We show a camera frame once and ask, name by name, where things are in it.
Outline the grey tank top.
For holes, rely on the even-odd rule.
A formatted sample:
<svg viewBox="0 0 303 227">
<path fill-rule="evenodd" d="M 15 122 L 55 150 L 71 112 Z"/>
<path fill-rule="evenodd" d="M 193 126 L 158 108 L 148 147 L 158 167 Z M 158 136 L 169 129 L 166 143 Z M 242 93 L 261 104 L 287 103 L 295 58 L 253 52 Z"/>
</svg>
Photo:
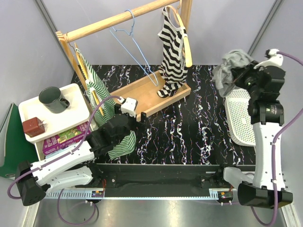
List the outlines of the grey tank top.
<svg viewBox="0 0 303 227">
<path fill-rule="evenodd" d="M 221 97 L 226 97 L 232 90 L 238 89 L 233 82 L 232 69 L 246 67 L 253 61 L 254 59 L 241 49 L 232 50 L 223 56 L 222 63 L 212 71 L 212 81 Z"/>
</svg>

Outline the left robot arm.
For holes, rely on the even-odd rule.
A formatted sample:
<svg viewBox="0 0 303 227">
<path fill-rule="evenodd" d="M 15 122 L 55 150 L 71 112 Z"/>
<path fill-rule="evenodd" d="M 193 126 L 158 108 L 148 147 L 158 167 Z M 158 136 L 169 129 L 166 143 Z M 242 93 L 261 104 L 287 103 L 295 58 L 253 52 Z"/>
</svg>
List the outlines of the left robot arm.
<svg viewBox="0 0 303 227">
<path fill-rule="evenodd" d="M 136 127 L 145 125 L 146 118 L 145 113 L 141 113 L 140 121 L 127 113 L 115 114 L 67 150 L 42 161 L 19 163 L 15 179 L 20 194 L 18 198 L 24 206 L 30 206 L 41 201 L 47 193 L 59 189 L 87 184 L 98 187 L 102 183 L 102 175 L 81 164 L 120 145 Z"/>
</svg>

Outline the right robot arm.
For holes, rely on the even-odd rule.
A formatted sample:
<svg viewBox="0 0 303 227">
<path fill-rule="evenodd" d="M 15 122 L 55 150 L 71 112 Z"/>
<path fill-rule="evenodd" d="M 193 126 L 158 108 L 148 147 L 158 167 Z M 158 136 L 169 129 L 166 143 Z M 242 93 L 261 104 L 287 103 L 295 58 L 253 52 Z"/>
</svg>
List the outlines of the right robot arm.
<svg viewBox="0 0 303 227">
<path fill-rule="evenodd" d="M 293 202 L 285 187 L 281 168 L 281 137 L 284 108 L 278 101 L 285 71 L 274 63 L 253 61 L 232 69 L 234 84 L 249 95 L 248 113 L 255 135 L 256 164 L 251 179 L 237 167 L 226 167 L 215 175 L 219 187 L 229 184 L 237 190 L 243 206 L 273 209 Z"/>
</svg>

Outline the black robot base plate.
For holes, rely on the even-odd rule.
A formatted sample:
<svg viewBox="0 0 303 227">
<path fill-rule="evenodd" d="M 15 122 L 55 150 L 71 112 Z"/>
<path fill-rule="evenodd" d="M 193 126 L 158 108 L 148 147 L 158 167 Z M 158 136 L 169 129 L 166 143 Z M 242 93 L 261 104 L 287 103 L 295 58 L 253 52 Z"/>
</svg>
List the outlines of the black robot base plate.
<svg viewBox="0 0 303 227">
<path fill-rule="evenodd" d="M 108 198 L 202 197 L 209 189 L 230 190 L 220 165 L 91 164 L 86 188 L 105 188 Z"/>
</svg>

